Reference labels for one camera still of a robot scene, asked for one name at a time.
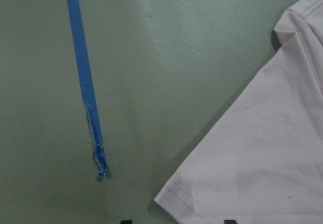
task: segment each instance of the painter's tape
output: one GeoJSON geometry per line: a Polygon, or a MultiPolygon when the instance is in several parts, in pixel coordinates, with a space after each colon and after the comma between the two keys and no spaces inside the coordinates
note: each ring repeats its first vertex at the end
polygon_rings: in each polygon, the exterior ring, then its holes
{"type": "Polygon", "coordinates": [[[82,92],[83,103],[86,108],[87,118],[94,144],[94,157],[100,167],[99,177],[103,178],[107,173],[107,164],[104,148],[102,147],[102,133],[99,116],[97,113],[94,88],[92,83],[91,68],[87,54],[85,34],[82,23],[82,15],[79,0],[67,0],[70,14],[71,29],[74,42],[77,69],[82,92]]]}

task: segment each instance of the wrinkled fabric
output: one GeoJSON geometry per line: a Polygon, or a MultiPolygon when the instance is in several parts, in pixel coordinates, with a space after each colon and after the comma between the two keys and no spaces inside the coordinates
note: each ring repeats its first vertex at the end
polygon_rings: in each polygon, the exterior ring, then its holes
{"type": "Polygon", "coordinates": [[[323,223],[323,0],[275,32],[282,47],[156,196],[178,223],[323,223]]]}

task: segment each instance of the table surface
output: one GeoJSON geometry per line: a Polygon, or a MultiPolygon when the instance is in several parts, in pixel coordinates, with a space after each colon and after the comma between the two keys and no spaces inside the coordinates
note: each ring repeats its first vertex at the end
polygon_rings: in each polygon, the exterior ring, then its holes
{"type": "Polygon", "coordinates": [[[176,223],[154,196],[275,54],[296,1],[80,0],[100,181],[66,0],[0,0],[1,223],[176,223]]]}

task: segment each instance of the blue tape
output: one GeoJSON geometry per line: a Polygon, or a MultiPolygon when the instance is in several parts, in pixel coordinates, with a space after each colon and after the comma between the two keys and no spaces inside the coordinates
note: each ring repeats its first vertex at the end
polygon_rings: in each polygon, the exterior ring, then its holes
{"type": "Polygon", "coordinates": [[[108,171],[104,148],[102,147],[102,133],[95,101],[94,88],[92,83],[91,68],[87,54],[86,40],[82,23],[82,15],[79,0],[67,0],[70,14],[71,29],[73,35],[74,50],[77,69],[82,92],[82,99],[86,108],[86,114],[92,134],[94,145],[94,157],[100,167],[99,177],[104,178],[108,171]]]}

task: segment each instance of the green table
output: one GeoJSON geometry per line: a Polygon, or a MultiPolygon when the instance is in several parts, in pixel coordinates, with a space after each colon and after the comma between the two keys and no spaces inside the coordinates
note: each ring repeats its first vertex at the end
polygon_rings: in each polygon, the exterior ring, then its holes
{"type": "Polygon", "coordinates": [[[80,0],[100,181],[66,0],[0,0],[0,222],[176,223],[154,196],[275,54],[296,1],[80,0]]]}

